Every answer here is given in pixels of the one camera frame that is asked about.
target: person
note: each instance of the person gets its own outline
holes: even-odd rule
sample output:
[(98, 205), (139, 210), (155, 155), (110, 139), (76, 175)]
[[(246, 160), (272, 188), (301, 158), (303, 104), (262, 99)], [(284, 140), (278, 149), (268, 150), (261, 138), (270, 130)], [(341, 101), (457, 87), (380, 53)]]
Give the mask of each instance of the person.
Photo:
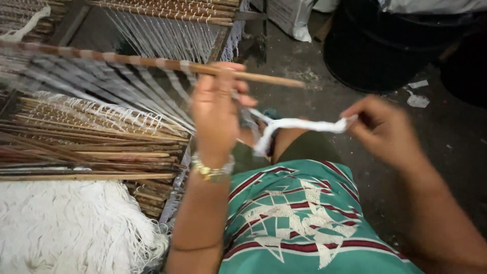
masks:
[(228, 69), (201, 76), (193, 94), (199, 154), (172, 231), (169, 274), (487, 273), (486, 241), (422, 152), (405, 112), (377, 97), (360, 100), (342, 117), (359, 114), (349, 132), (406, 182), (409, 240), (418, 254), (410, 259), (417, 266), (367, 223), (351, 171), (320, 133), (281, 129), (272, 163), (232, 177), (224, 168), (210, 178), (208, 170), (232, 158), (237, 167), (235, 151), (251, 151), (232, 89), (239, 104), (257, 104), (231, 71), (244, 66), (215, 65)]

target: hand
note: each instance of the hand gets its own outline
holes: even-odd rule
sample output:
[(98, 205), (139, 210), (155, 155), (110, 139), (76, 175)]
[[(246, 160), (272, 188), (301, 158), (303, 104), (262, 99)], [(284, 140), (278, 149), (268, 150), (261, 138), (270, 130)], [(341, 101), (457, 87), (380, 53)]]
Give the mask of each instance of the hand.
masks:
[(358, 114), (349, 127), (364, 147), (399, 171), (415, 169), (424, 163), (424, 156), (414, 129), (405, 111), (393, 107), (376, 96), (358, 101), (341, 117)]
[(223, 68), (216, 77), (202, 75), (193, 92), (192, 113), (196, 125), (197, 147), (201, 162), (209, 168), (221, 168), (239, 136), (238, 106), (232, 100), (232, 89), (239, 93), (241, 105), (252, 107), (257, 101), (247, 96), (246, 82), (237, 81), (232, 70), (243, 71), (245, 66), (219, 62)]

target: dirty floor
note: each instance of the dirty floor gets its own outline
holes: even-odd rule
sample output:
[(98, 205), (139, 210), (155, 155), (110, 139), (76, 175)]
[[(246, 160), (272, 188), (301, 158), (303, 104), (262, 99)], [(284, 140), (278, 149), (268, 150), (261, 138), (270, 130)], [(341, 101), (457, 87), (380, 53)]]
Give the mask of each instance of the dirty floor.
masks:
[[(318, 12), (311, 14), (308, 25), (311, 36), (328, 16)], [(250, 84), (251, 94), (260, 102), (259, 108), (275, 108), (283, 117), (336, 121), (343, 110), (366, 96), (341, 84), (328, 72), (322, 44), (294, 40), (273, 23), (268, 24), (267, 64), (256, 68), (251, 58), (247, 65), (249, 72), (308, 83), (307, 89)], [(431, 101), (426, 109), (408, 106), (409, 94), (404, 90), (392, 93), (387, 99), (410, 114), (427, 155), (461, 207), (487, 236), (487, 183), (483, 174), (487, 167), (487, 111), (453, 97), (442, 86), (439, 71), (432, 66), (415, 79), (428, 79), (430, 83), (414, 90)], [(348, 135), (329, 135), (329, 140), (353, 172), (367, 220), (383, 240), (400, 245), (408, 218), (400, 214), (402, 209), (396, 203), (395, 197), (400, 193), (393, 187), (394, 171)]]

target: debris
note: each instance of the debris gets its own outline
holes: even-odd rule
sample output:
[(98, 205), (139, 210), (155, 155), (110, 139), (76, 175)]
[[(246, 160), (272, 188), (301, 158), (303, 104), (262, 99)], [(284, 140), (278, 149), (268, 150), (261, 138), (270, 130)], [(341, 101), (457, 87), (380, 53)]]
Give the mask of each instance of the debris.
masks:
[(408, 84), (408, 86), (410, 86), (411, 88), (419, 88), (419, 87), (424, 87), (427, 85), (429, 85), (428, 80), (423, 80), (423, 81)]
[(412, 93), (412, 91), (408, 89), (406, 89), (406, 91), (411, 94), (407, 101), (408, 105), (410, 105), (411, 107), (425, 108), (430, 103), (430, 100), (428, 100), (428, 98), (426, 98), (425, 96), (414, 95), (414, 93)]

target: person's right hand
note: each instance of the person's right hand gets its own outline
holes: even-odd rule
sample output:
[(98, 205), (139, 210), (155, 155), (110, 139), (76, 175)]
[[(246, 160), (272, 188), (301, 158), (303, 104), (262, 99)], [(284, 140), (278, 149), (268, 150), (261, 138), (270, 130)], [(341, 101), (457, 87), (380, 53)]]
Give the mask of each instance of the person's right hand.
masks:
[(406, 112), (376, 96), (367, 96), (340, 116), (357, 114), (348, 131), (364, 147), (399, 171), (408, 171), (424, 162), (424, 156)]

